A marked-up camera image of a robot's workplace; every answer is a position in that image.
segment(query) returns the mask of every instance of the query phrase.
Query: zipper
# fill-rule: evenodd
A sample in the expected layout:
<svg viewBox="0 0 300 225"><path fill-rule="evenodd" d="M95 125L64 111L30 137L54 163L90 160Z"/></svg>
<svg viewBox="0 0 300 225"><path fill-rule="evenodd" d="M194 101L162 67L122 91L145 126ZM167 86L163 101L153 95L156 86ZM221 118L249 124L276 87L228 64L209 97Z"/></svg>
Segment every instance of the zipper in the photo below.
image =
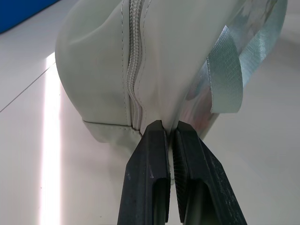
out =
<svg viewBox="0 0 300 225"><path fill-rule="evenodd" d="M129 64L126 86L131 101L131 122L136 130L141 128L142 107L135 96L135 81L142 61L140 19L144 0L129 1Z"/></svg>

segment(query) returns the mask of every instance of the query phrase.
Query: white surface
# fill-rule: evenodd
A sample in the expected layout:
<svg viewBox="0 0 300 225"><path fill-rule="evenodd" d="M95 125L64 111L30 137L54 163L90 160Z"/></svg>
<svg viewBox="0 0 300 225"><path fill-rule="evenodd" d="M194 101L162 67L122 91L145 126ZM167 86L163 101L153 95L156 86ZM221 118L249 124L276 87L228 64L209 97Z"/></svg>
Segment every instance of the white surface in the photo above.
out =
<svg viewBox="0 0 300 225"><path fill-rule="evenodd" d="M290 1L288 16L299 15L297 3ZM47 10L52 8L52 16L67 13L56 5ZM54 34L49 38L53 45L33 39L31 46L39 44L31 57L41 56L41 66L27 60L23 51L30 54L34 48L23 40L41 35L36 23L52 23L37 17L0 36L1 107L45 70L43 59L54 51ZM292 20L250 79L241 111L220 116L205 139L222 162L250 225L300 224L300 19ZM58 30L59 22L49 26ZM8 38L11 33L15 38ZM9 59L3 58L4 47ZM89 134L55 69L48 70L0 113L0 224L116 224L127 159ZM179 220L174 200L173 191L172 225Z"/></svg>

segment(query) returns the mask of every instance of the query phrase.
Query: white floor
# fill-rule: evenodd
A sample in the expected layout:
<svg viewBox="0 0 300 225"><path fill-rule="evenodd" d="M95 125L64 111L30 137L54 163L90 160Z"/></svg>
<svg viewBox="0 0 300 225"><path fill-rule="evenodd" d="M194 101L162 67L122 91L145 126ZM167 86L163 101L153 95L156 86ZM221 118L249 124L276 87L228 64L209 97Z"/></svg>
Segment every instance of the white floor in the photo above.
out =
<svg viewBox="0 0 300 225"><path fill-rule="evenodd" d="M52 55L75 2L61 0L0 35L1 225L117 223L128 156L89 134ZM246 87L240 112L221 115L204 140L250 225L300 225L297 3L290 1L282 36ZM177 225L174 191L171 201L169 224Z"/></svg>

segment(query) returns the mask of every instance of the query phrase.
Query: white bag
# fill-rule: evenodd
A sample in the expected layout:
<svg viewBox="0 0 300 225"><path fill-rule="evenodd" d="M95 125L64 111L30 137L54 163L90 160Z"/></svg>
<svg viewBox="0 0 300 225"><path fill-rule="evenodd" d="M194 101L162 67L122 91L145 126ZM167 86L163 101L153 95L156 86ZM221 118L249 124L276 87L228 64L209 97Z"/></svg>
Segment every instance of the white bag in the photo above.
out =
<svg viewBox="0 0 300 225"><path fill-rule="evenodd" d="M155 120L167 133L180 119L202 135L218 113L239 110L245 80L240 56L253 50L247 44L282 4L286 0L81 0L57 39L61 82L100 142L133 151ZM266 17L249 38L253 27L238 18L247 10L251 18L255 8L263 10L254 22ZM285 8L280 12L266 53L281 30ZM253 71L264 57L250 66Z"/></svg>

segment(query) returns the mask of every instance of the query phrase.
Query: bag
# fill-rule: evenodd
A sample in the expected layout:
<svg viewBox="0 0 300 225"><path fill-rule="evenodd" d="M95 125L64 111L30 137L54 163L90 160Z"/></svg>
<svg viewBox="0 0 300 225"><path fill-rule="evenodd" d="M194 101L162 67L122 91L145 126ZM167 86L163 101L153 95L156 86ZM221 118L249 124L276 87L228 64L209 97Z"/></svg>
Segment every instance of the bag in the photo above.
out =
<svg viewBox="0 0 300 225"><path fill-rule="evenodd" d="M133 151L179 120L203 138L235 113L273 47L286 0L81 0L59 33L62 85L92 135Z"/></svg>

